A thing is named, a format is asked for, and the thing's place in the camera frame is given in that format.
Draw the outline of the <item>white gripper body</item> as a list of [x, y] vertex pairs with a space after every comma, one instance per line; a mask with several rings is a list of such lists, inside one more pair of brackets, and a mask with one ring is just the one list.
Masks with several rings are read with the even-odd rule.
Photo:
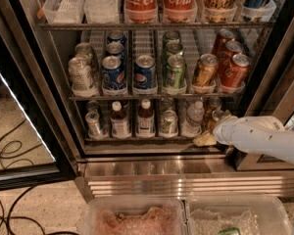
[[260, 131], [253, 125], [254, 117], [224, 117], [213, 129], [217, 141], [234, 146], [240, 151], [255, 151], [260, 140]]

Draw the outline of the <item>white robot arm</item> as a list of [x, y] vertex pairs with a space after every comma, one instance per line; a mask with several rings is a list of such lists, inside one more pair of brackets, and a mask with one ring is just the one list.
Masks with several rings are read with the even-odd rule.
[[197, 147], [233, 146], [248, 154], [268, 155], [294, 165], [294, 131], [284, 128], [273, 116], [223, 116], [213, 130], [207, 130], [193, 139]]

